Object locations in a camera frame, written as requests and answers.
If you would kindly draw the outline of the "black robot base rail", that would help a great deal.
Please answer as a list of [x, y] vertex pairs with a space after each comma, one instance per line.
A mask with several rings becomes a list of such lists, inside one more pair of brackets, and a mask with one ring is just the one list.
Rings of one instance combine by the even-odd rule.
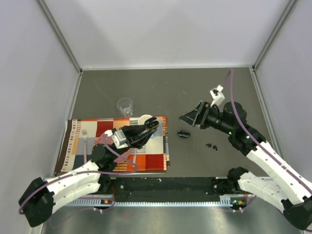
[[118, 202], [213, 201], [233, 194], [227, 179], [215, 177], [118, 177], [110, 187]]

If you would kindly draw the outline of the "black case with gold line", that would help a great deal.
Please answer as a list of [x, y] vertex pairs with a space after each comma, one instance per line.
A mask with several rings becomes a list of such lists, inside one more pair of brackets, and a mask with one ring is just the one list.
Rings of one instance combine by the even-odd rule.
[[151, 117], [144, 122], [146, 131], [150, 132], [156, 130], [159, 126], [159, 122], [156, 117]]

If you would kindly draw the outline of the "black taped earbud charging case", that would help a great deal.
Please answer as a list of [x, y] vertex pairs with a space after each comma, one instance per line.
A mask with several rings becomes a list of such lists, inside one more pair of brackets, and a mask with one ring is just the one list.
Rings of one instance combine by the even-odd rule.
[[181, 138], [188, 138], [191, 134], [188, 131], [180, 130], [177, 132], [177, 135]]

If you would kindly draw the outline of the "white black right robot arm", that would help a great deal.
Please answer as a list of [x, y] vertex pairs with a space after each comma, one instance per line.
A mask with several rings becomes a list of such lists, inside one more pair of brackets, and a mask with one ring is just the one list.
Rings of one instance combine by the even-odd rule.
[[230, 144], [270, 177], [266, 181], [242, 167], [232, 168], [227, 181], [231, 192], [252, 193], [277, 208], [294, 227], [307, 230], [312, 224], [311, 182], [281, 158], [246, 117], [238, 102], [227, 102], [220, 111], [217, 105], [201, 101], [179, 119], [192, 127], [213, 127], [227, 134]]

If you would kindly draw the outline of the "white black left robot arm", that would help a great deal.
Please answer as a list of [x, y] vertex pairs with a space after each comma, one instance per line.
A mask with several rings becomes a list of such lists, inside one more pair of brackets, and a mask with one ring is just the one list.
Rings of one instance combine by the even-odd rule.
[[130, 149], [141, 149], [156, 129], [146, 124], [105, 131], [85, 164], [55, 178], [34, 179], [19, 199], [19, 214], [26, 217], [31, 227], [36, 227], [80, 197], [108, 192], [110, 176], [116, 174], [116, 160], [130, 162], [124, 154]]

